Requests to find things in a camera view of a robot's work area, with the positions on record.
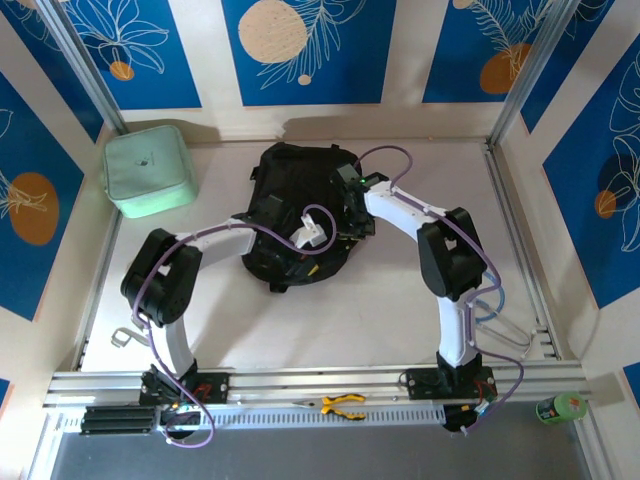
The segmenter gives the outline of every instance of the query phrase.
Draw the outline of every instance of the green bottle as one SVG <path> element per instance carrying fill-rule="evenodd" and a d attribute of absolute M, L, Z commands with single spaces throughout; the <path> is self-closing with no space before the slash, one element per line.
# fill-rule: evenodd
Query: green bottle
<path fill-rule="evenodd" d="M 587 414 L 587 402 L 578 392 L 565 392 L 539 402 L 536 414 L 547 425 L 570 422 Z"/>

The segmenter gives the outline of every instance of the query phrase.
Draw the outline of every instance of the yellow-handled pliers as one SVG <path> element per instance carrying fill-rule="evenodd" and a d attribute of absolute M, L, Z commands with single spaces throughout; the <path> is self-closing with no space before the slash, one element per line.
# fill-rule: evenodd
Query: yellow-handled pliers
<path fill-rule="evenodd" d="M 333 407 L 338 403 L 344 402 L 364 402 L 367 398 L 358 395 L 357 393 L 348 393 L 346 395 L 340 395 L 339 397 L 322 397 L 319 400 L 305 400 L 302 402 L 293 402 L 294 405 L 298 405 L 300 407 L 305 408 L 321 408 L 320 413 L 323 415 L 337 415 L 342 418 L 346 418 L 347 420 L 364 420 L 367 418 L 367 415 L 364 413 L 347 413 L 342 410 L 338 410 Z"/>

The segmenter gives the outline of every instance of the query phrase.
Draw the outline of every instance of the orange circle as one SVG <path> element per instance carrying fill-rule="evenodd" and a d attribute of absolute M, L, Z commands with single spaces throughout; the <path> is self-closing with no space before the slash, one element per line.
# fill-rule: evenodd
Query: orange circle
<path fill-rule="evenodd" d="M 31 245 L 49 243 L 58 226 L 60 208 L 47 177 L 33 172 L 18 175 L 11 182 L 9 197 L 14 201 L 9 217 L 16 234 Z"/>
<path fill-rule="evenodd" d="M 508 50 L 496 53 L 482 67 L 480 88 L 486 93 L 498 95 L 509 93 L 516 76 L 520 72 L 531 45 L 518 43 Z"/>
<path fill-rule="evenodd" d="M 603 190 L 596 196 L 596 213 L 605 219 L 616 213 L 616 196 L 609 190 Z"/>
<path fill-rule="evenodd" d="M 133 78 L 133 68 L 131 68 L 131 65 L 121 62 L 120 60 L 116 60 L 109 65 L 109 71 L 111 75 L 123 82 L 127 82 Z"/>

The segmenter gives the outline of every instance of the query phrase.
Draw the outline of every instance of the white wall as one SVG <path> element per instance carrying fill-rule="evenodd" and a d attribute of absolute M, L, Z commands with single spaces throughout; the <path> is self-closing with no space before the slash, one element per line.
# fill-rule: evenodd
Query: white wall
<path fill-rule="evenodd" d="M 583 361 L 599 401 L 607 404 L 621 390 L 596 416 L 624 479 L 640 472 L 640 415 L 622 375 L 623 366 L 640 360 L 640 290 L 598 310 L 542 164 L 639 33 L 637 0 L 616 0 L 533 133 L 518 118 L 502 144 L 549 286 L 554 323 Z M 605 375 L 613 382 L 602 381 Z"/>
<path fill-rule="evenodd" d="M 242 106 L 219 0 L 170 0 L 202 109 L 125 111 L 134 129 L 174 119 L 188 142 L 486 136 L 497 103 L 422 104 L 450 0 L 398 0 L 380 105 Z"/>
<path fill-rule="evenodd" d="M 59 368 L 68 368 L 79 321 L 91 288 L 112 208 L 99 184 L 99 146 L 0 14 L 0 70 L 85 172 L 33 322 L 0 308 L 0 377 L 11 381 L 0 419 L 0 478 L 18 478 L 37 445 L 42 401 Z M 101 141 L 109 136 L 103 131 Z"/>

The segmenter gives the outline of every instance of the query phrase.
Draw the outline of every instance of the gray floor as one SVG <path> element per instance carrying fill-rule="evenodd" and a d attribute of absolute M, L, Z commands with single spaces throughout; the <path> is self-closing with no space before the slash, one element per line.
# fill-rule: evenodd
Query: gray floor
<path fill-rule="evenodd" d="M 204 449 L 184 450 L 160 435 L 67 434 L 52 478 L 590 478 L 573 425 L 542 425 L 533 408 L 508 404 L 468 438 L 439 426 L 220 430 Z"/>

